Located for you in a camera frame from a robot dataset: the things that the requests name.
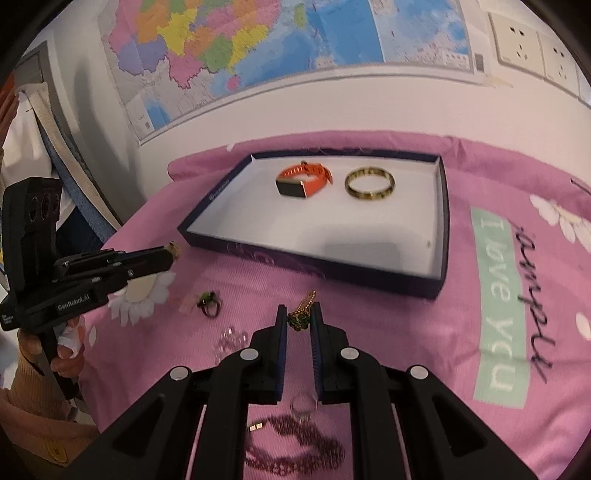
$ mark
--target bracelet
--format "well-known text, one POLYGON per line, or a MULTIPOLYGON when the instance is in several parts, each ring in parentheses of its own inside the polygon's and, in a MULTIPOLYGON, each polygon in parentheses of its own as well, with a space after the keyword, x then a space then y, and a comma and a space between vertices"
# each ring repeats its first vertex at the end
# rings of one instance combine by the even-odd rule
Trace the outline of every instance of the bracelet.
POLYGON ((379 167, 358 168, 357 170, 353 170, 351 173, 349 173, 347 178, 345 178, 345 190, 347 190, 347 193, 360 200, 381 200, 390 195, 394 191, 395 186, 396 182, 394 181, 394 176, 389 171, 379 167), (362 192, 360 190, 354 189, 350 185, 354 179, 358 179, 359 177, 364 177, 366 175, 376 175, 378 177, 383 177, 390 182, 390 185, 383 190, 378 190, 376 192, 362 192))
POLYGON ((287 323, 289 323, 291 328, 296 332, 308 328, 308 325, 310 324, 310 310, 315 297, 316 290, 312 290, 293 312, 287 314, 287 323))
POLYGON ((324 437, 313 423, 300 423, 289 415, 256 421, 246 430, 245 444, 245 463, 249 467, 279 476, 287 476, 295 472, 311 475, 320 469, 336 470, 345 458, 345 449, 337 439, 324 437), (294 458, 285 456, 273 458, 252 443, 252 432, 268 424, 282 437, 295 436, 300 445, 313 447, 315 452, 294 458))

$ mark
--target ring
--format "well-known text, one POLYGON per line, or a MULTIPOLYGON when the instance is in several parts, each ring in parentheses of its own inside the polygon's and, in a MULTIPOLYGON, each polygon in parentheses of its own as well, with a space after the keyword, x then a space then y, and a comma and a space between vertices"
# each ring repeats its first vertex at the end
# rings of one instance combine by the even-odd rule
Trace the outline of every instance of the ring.
POLYGON ((304 423, 305 421, 309 421, 312 414, 318 410, 318 400, 309 393, 298 393, 291 399, 290 410, 291 415, 298 422, 304 423))
POLYGON ((197 302, 197 307, 201 308, 201 311, 207 318, 214 319, 220 314, 222 302, 220 302, 214 291, 208 291, 201 295, 201 298, 197 302))
POLYGON ((381 200, 390 195, 394 191, 395 186, 396 182, 394 181, 394 176, 389 171, 378 167, 358 168, 357 170, 353 170, 351 173, 349 173, 347 178, 345 178, 345 190, 347 190, 347 193, 360 200, 381 200), (390 185, 383 190, 378 190, 376 192, 362 192, 360 190, 355 190, 350 185, 354 179, 365 177, 366 175, 377 175, 378 177, 383 177, 390 182, 390 185))

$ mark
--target gold bangle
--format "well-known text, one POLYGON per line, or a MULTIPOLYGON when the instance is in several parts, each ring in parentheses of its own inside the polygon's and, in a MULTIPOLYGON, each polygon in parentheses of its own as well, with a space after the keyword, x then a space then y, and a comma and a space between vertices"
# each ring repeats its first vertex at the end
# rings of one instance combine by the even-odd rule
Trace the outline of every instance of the gold bangle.
POLYGON ((394 191, 395 186, 396 182, 394 181, 394 176, 389 171, 378 167, 358 168, 357 170, 353 170, 351 173, 349 173, 347 178, 345 178, 345 190, 347 190, 347 193, 360 200, 381 200, 390 195, 394 191), (377 192, 361 192, 359 190, 355 190, 350 185, 354 179, 358 179, 359 177, 364 177, 366 175, 377 175, 378 177, 384 177, 390 182, 390 185, 383 190, 378 190, 377 192))

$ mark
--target white wall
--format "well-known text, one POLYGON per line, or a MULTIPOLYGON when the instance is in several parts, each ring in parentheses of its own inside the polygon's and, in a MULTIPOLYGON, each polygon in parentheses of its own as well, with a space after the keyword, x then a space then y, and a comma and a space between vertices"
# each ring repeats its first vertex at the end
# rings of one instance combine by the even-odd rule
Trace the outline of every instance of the white wall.
MULTIPOLYGON (((324 129, 456 135, 522 151, 591 183, 591 109, 541 79, 496 62, 493 75, 504 82, 489 86, 364 77, 274 90, 193 118, 139 147, 100 43, 96 14, 105 1, 74 0, 32 46, 48 40, 72 133, 124 219, 170 181, 167 165, 175 158, 252 138, 324 129)), ((552 34, 519 0, 480 4, 552 34)))

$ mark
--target orange watch strap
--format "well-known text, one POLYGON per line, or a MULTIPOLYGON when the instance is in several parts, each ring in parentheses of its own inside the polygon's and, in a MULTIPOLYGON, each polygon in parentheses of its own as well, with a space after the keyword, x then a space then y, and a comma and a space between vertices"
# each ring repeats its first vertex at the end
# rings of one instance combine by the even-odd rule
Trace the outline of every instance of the orange watch strap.
POLYGON ((330 170, 320 163, 306 163, 302 162, 299 165, 293 165, 292 167, 286 168, 278 176, 278 179, 287 179, 296 175, 310 175, 316 176, 315 179, 305 180, 303 182, 304 192, 306 197, 309 197, 318 190, 320 190, 326 182, 333 183, 332 175, 330 170))

